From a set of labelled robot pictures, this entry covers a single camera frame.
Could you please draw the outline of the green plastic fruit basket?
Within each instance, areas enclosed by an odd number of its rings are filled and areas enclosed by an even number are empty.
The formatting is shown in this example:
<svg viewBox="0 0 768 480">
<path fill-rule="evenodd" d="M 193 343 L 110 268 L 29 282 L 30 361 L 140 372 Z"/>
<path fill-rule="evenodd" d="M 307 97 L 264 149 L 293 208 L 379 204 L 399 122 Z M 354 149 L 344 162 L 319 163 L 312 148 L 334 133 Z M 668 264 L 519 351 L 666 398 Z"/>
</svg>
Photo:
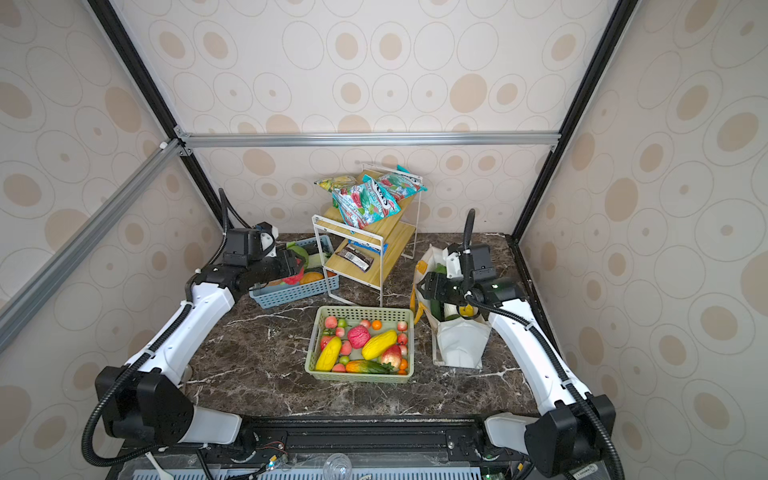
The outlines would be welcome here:
<svg viewBox="0 0 768 480">
<path fill-rule="evenodd" d="M 374 320 L 382 322 L 380 330 L 371 326 Z M 371 337 L 388 330 L 396 330 L 397 343 L 403 355 L 400 370 L 390 374 L 354 374 L 347 373 L 345 365 L 352 360 L 364 360 L 362 349 L 353 349 L 347 340 L 347 332 L 358 325 L 368 328 Z M 330 372 L 315 370 L 315 363 L 325 346 L 332 337 L 342 339 L 343 345 L 337 363 Z M 405 383 L 411 379 L 415 370 L 414 345 L 414 314 L 408 309 L 361 307 L 361 306 L 321 306 L 318 308 L 313 324 L 309 351 L 304 363 L 305 371 L 318 380 L 373 382 L 373 383 Z"/>
</svg>

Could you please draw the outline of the red pepper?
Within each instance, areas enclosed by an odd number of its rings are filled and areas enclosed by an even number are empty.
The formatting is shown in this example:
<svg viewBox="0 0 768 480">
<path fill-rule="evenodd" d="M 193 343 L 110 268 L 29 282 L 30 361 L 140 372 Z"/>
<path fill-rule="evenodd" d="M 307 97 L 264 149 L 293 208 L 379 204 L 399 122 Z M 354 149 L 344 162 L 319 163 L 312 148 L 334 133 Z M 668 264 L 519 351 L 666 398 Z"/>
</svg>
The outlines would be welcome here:
<svg viewBox="0 0 768 480">
<path fill-rule="evenodd" d="M 283 278 L 282 283 L 290 286 L 298 285 L 301 283 L 304 275 L 305 275 L 305 268 L 301 267 L 297 274 Z"/>
</svg>

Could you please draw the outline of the white grocery tote bag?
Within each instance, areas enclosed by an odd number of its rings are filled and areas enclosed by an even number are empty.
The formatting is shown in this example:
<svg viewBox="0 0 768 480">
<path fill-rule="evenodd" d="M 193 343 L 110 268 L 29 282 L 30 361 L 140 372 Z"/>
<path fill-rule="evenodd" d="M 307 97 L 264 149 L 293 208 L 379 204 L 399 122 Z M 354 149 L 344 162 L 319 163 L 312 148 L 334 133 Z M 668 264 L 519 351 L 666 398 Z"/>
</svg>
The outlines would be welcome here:
<svg viewBox="0 0 768 480">
<path fill-rule="evenodd" d="M 491 328 L 477 310 L 474 319 L 464 319 L 458 313 L 458 307 L 444 304 L 444 321 L 436 321 L 430 313 L 429 300 L 425 300 L 416 291 L 416 283 L 436 263 L 440 249 L 430 245 L 426 253 L 417 262 L 414 269 L 410 309 L 414 313 L 414 322 L 425 318 L 432 333 L 433 363 L 460 369 L 480 370 L 482 355 L 487 345 Z"/>
</svg>

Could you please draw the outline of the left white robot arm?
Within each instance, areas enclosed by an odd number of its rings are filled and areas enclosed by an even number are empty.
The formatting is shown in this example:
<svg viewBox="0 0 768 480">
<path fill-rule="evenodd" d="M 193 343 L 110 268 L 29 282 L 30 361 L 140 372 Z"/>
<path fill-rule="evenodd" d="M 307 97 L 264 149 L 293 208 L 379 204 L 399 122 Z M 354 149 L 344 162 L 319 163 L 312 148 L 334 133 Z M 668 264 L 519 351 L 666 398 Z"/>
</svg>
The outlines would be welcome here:
<svg viewBox="0 0 768 480">
<path fill-rule="evenodd" d="M 194 404 L 180 384 L 203 341 L 241 297 L 302 273 L 305 261 L 278 244 L 278 230 L 267 222 L 233 227 L 241 217 L 224 192 L 219 197 L 221 243 L 186 282 L 179 309 L 124 365 L 96 377 L 98 402 L 81 439 L 92 466 L 123 464 L 177 444 L 219 445 L 245 458 L 256 450 L 256 435 L 241 416 Z"/>
</svg>

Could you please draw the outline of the green cucumber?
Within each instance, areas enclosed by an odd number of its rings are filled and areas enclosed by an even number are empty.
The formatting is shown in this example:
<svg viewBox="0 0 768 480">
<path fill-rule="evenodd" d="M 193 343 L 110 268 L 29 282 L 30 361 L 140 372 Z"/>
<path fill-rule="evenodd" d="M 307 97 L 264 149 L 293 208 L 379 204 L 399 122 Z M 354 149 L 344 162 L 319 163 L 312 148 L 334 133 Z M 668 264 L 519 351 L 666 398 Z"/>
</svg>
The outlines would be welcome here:
<svg viewBox="0 0 768 480">
<path fill-rule="evenodd" d="M 443 322 L 444 321 L 444 303 L 436 299 L 431 299 L 429 301 L 429 305 L 430 305 L 430 313 L 432 317 L 438 322 Z"/>
</svg>

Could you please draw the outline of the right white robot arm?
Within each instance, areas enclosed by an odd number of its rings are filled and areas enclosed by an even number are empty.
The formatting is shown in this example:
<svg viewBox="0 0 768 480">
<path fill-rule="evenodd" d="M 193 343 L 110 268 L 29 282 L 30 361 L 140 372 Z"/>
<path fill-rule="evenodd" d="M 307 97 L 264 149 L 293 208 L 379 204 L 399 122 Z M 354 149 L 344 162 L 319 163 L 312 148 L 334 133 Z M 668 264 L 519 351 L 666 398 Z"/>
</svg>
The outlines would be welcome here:
<svg viewBox="0 0 768 480">
<path fill-rule="evenodd" d="M 611 479 L 625 471 L 612 441 L 616 411 L 605 395 L 594 395 L 567 366 L 536 321 L 524 291 L 497 274 L 487 244 L 472 241 L 475 214 L 469 212 L 461 242 L 442 251 L 446 270 L 428 271 L 415 283 L 414 300 L 471 306 L 504 340 L 537 402 L 538 418 L 500 413 L 485 419 L 491 450 L 520 455 L 514 479 L 532 471 L 546 478 L 575 478 L 603 464 Z"/>
</svg>

